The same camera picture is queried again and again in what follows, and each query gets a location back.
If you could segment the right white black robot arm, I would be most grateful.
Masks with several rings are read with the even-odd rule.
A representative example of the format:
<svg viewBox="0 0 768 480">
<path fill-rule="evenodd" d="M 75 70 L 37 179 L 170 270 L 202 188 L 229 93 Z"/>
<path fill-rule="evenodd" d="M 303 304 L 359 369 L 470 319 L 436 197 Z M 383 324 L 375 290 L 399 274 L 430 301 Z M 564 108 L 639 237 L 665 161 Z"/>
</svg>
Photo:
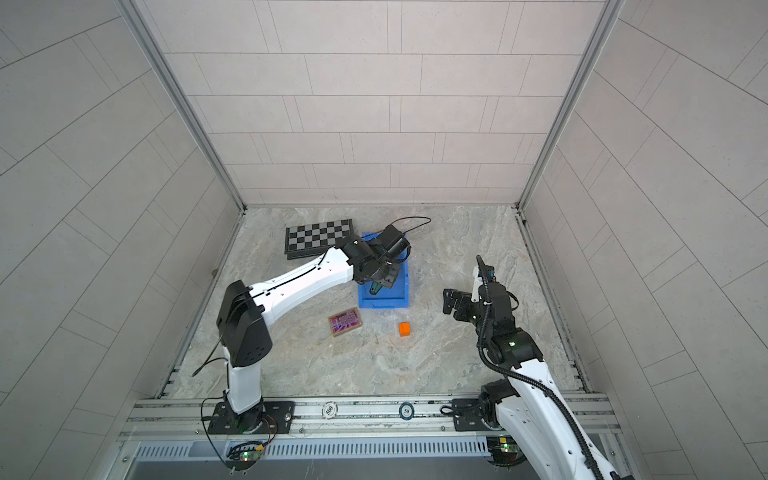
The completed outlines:
<svg viewBox="0 0 768 480">
<path fill-rule="evenodd" d="M 511 435 L 541 479 L 620 479 L 566 404 L 533 337 L 516 325 L 518 306 L 498 282 L 443 291 L 443 313 L 475 327 L 482 363 L 503 376 L 481 388 L 481 418 Z"/>
</svg>

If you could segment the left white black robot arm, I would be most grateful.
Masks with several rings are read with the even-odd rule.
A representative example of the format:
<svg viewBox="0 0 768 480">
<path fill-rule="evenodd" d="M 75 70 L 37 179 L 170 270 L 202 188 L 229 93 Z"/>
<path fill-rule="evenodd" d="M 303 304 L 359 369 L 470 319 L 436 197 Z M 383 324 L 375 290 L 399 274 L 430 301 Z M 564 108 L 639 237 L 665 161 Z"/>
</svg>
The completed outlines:
<svg viewBox="0 0 768 480">
<path fill-rule="evenodd" d="M 273 342 L 269 327 L 293 308 L 337 285 L 394 285 L 410 255 L 406 234 L 390 224 L 371 239 L 350 235 L 319 257 L 271 280 L 231 283 L 216 325 L 227 364 L 225 402 L 237 415 L 263 411 L 260 362 Z"/>
</svg>

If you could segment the purple circuit board box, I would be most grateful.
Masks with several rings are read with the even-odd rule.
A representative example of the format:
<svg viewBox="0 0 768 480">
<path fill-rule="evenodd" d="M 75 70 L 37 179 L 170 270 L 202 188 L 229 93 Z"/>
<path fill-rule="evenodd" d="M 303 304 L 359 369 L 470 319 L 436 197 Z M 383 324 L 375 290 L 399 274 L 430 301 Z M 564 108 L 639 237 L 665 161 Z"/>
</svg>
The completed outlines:
<svg viewBox="0 0 768 480">
<path fill-rule="evenodd" d="M 332 315 L 328 321 L 333 337 L 343 335 L 362 326 L 362 320 L 357 308 Z"/>
</svg>

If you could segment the folded black white chessboard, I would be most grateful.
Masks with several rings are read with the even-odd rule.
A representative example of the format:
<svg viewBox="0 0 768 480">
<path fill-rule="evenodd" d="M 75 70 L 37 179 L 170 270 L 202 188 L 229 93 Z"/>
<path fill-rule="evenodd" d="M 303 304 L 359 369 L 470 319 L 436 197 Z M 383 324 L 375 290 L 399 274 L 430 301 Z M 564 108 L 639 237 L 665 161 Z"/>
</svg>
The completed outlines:
<svg viewBox="0 0 768 480">
<path fill-rule="evenodd" d="M 353 233 L 351 219 L 287 227 L 284 253 L 288 260 L 316 257 Z"/>
</svg>

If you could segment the right green circuit board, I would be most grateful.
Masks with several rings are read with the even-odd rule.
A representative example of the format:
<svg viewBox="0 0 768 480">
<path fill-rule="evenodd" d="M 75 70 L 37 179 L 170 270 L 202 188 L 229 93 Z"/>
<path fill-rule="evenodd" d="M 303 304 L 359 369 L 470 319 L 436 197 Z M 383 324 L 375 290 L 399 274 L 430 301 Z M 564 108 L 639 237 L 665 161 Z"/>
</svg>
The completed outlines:
<svg viewBox="0 0 768 480">
<path fill-rule="evenodd" d="M 526 460 L 517 443 L 508 437 L 487 437 L 486 444 L 490 453 L 489 462 L 494 466 L 513 467 Z"/>
</svg>

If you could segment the green circuit board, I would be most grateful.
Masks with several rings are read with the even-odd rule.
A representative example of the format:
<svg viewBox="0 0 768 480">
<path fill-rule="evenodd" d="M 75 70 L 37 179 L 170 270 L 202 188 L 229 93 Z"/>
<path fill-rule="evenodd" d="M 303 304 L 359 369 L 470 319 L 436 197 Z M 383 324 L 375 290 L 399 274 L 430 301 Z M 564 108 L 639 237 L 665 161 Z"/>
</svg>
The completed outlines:
<svg viewBox="0 0 768 480">
<path fill-rule="evenodd" d="M 494 466 L 513 467 L 526 460 L 517 443 L 508 437 L 487 437 L 486 444 L 490 453 L 489 462 Z"/>
<path fill-rule="evenodd" d="M 253 463 L 258 461 L 265 450 L 262 442 L 246 442 L 230 448 L 227 459 L 233 462 Z"/>
</svg>

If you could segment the white round sticker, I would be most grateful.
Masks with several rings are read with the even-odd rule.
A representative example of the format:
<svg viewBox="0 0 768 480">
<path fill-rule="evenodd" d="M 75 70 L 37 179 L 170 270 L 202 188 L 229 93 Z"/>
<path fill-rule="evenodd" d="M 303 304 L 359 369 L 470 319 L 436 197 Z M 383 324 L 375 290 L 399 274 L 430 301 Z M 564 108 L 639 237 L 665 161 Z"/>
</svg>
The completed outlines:
<svg viewBox="0 0 768 480">
<path fill-rule="evenodd" d="M 332 419 L 338 414 L 338 405 L 336 402 L 328 401 L 323 405 L 322 415 L 325 419 Z"/>
</svg>

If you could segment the left green circuit board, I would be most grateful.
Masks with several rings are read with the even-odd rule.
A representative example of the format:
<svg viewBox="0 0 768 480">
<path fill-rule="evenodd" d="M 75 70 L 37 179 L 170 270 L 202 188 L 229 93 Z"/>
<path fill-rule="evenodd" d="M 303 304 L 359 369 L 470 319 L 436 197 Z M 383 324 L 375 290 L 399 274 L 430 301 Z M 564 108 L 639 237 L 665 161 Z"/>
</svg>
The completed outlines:
<svg viewBox="0 0 768 480">
<path fill-rule="evenodd" d="M 253 463 L 258 461 L 265 450 L 262 442 L 246 442 L 230 448 L 227 459 L 233 462 Z"/>
</svg>

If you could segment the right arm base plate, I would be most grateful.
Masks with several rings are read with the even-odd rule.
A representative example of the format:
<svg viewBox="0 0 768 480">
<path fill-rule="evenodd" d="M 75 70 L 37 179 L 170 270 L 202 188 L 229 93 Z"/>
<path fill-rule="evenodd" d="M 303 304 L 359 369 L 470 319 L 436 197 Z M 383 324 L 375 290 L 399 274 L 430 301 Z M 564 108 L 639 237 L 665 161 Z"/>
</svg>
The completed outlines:
<svg viewBox="0 0 768 480">
<path fill-rule="evenodd" d="M 452 418 L 457 432 L 501 431 L 499 425 L 490 423 L 484 417 L 483 405 L 478 398 L 454 398 L 448 406 L 447 415 Z"/>
</svg>

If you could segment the aluminium mounting rail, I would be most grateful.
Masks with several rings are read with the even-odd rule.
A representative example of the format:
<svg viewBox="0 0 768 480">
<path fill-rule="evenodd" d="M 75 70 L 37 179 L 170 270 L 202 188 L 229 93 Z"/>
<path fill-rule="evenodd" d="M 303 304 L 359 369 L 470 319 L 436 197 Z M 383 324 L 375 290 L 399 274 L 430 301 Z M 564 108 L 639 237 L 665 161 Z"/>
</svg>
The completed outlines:
<svg viewBox="0 0 768 480">
<path fill-rule="evenodd" d="M 450 395 L 285 397 L 296 404 L 290 431 L 279 440 L 330 437 L 438 436 L 456 432 L 451 417 L 440 413 Z M 333 401 L 338 414 L 322 415 Z M 120 440 L 203 440 L 208 418 L 219 401 L 203 399 L 139 400 L 120 428 Z"/>
</svg>

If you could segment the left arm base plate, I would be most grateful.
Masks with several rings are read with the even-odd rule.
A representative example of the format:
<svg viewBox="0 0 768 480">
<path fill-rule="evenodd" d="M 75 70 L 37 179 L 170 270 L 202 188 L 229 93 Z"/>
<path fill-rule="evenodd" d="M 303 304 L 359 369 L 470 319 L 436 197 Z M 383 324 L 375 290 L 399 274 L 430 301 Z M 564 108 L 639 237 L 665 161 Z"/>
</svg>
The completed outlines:
<svg viewBox="0 0 768 480">
<path fill-rule="evenodd" d="M 287 434 L 295 407 L 292 401 L 262 401 L 250 410 L 237 414 L 228 401 L 221 401 L 208 417 L 206 431 L 213 435 Z"/>
</svg>

